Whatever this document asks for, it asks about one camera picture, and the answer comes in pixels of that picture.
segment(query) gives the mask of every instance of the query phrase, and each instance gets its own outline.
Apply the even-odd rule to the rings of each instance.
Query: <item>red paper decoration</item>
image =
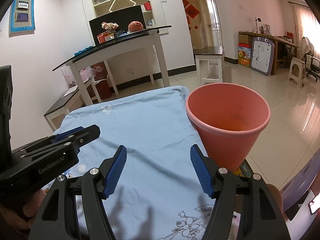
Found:
[[[200,13],[192,4],[190,4],[185,11],[192,19]]]
[[[182,3],[183,3],[183,7],[187,7],[187,5],[189,4],[189,2],[187,0],[182,0]]]

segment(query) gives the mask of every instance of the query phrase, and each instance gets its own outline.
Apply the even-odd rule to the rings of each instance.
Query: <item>black table top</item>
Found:
[[[120,37],[117,37],[117,38],[114,38],[110,41],[106,41],[102,44],[99,44],[97,46],[94,46],[93,48],[91,49],[88,49],[80,54],[78,54],[77,56],[74,56],[70,59],[68,59],[67,61],[65,61],[64,63],[60,64],[59,66],[57,66],[56,68],[54,68],[52,71],[55,71],[56,69],[60,68],[61,66],[63,66],[65,63],[69,62],[69,61],[72,61],[72,62],[76,62],[78,60],[81,60],[82,58],[90,55],[90,54],[93,54],[99,50],[102,50],[102,49],[105,49],[107,47],[110,47],[112,45],[115,45],[115,44],[118,44],[118,43],[121,43],[123,41],[128,41],[128,40],[132,40],[132,39],[135,39],[135,38],[139,38],[139,37],[142,37],[142,36],[147,36],[149,35],[148,34],[148,31],[151,31],[151,30],[159,30],[159,29],[164,29],[164,28],[170,28],[172,27],[171,25],[168,25],[168,26],[160,26],[160,27],[153,27],[153,28],[147,28],[147,29],[143,29],[142,31],[138,31],[138,32],[134,32],[134,33],[129,33],[129,34],[126,34],[124,36],[120,36]]]
[[[73,96],[79,91],[79,88],[77,88],[75,91],[73,91],[72,93],[66,95],[63,98],[59,98],[57,102],[55,102],[53,104],[53,106],[50,107],[50,109],[44,114],[44,116],[47,116],[55,111],[57,111],[60,108],[63,108],[69,101],[71,98],[73,98]]]
[[[193,55],[212,55],[212,56],[222,56],[223,47],[216,46],[207,46],[203,49],[195,49],[193,51]]]

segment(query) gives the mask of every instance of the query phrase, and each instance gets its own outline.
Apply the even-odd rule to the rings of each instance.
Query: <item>human hand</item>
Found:
[[[0,205],[0,212],[8,225],[12,228],[17,230],[31,229],[45,195],[46,191],[40,189],[36,193],[34,193],[23,206],[22,210],[24,215],[30,218],[28,221],[23,220],[16,214],[16,212],[4,207],[3,205]]]

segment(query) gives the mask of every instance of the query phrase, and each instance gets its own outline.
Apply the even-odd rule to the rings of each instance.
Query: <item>wooden desk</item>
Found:
[[[291,47],[294,47],[295,48],[294,56],[297,57],[299,46],[297,46],[297,45],[295,45],[295,44],[293,44],[291,42],[285,41],[285,40],[283,40],[283,39],[281,39],[279,37],[260,34],[260,33],[251,33],[251,32],[239,32],[239,34],[249,35],[249,36],[253,36],[253,37],[263,37],[263,38],[267,38],[267,39],[272,40],[272,42],[275,45],[275,53],[274,53],[274,56],[273,56],[271,75],[276,75],[278,62],[283,61],[282,59],[278,59],[278,42],[286,44],[286,45],[289,45]]]

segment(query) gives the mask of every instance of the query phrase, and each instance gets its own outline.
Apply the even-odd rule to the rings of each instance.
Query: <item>curtain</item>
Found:
[[[296,28],[297,44],[307,37],[313,44],[314,56],[320,58],[320,24],[309,7],[291,3]]]

